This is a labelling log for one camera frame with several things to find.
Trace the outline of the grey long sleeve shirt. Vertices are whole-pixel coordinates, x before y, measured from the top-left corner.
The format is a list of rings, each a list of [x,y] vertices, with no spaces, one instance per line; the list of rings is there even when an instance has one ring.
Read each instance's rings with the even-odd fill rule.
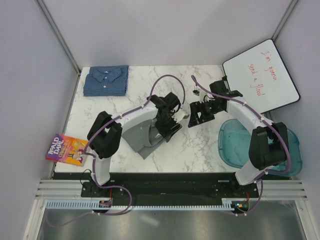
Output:
[[[156,112],[131,113],[117,121],[122,127],[122,138],[143,159],[166,142],[155,127],[156,115]]]

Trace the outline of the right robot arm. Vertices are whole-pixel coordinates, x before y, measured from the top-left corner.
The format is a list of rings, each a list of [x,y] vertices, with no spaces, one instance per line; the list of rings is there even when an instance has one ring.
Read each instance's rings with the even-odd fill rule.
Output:
[[[248,161],[238,169],[235,181],[229,184],[229,191],[235,197],[247,191],[247,185],[256,183],[263,175],[275,172],[274,167],[286,163],[282,173],[287,173],[292,166],[289,150],[288,129],[283,122],[275,123],[265,118],[250,106],[238,90],[229,90],[223,80],[215,81],[210,89],[195,83],[192,93],[198,101],[190,106],[188,127],[192,128],[215,119],[215,115],[226,112],[235,117],[250,133]]]

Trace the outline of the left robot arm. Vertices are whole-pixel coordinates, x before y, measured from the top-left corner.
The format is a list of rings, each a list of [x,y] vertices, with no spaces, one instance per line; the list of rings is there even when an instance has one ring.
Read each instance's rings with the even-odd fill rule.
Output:
[[[186,117],[188,113],[172,92],[165,97],[152,95],[145,104],[125,113],[100,112],[87,135],[87,146],[95,155],[92,191],[99,197],[109,193],[111,158],[118,151],[121,140],[146,159],[162,143],[170,141],[182,128],[181,121]]]

